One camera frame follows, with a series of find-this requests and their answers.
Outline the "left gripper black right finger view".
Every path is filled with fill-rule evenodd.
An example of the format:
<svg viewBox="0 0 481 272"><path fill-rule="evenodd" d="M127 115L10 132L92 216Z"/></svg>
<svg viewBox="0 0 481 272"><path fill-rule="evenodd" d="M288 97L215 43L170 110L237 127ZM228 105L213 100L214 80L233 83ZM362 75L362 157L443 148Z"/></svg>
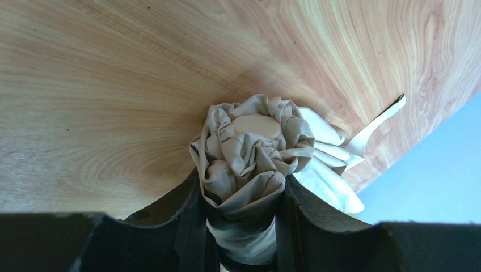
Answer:
<svg viewBox="0 0 481 272"><path fill-rule="evenodd" d="M364 223L293 176L276 214L279 271L479 271L480 225Z"/></svg>

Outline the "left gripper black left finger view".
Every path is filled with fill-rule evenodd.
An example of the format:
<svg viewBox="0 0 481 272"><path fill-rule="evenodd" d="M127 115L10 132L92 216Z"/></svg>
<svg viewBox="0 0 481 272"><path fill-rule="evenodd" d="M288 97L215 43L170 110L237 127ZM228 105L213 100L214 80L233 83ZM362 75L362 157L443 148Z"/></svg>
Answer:
<svg viewBox="0 0 481 272"><path fill-rule="evenodd" d="M103 212L1 214L2 271L204 271L197 170L126 219Z"/></svg>

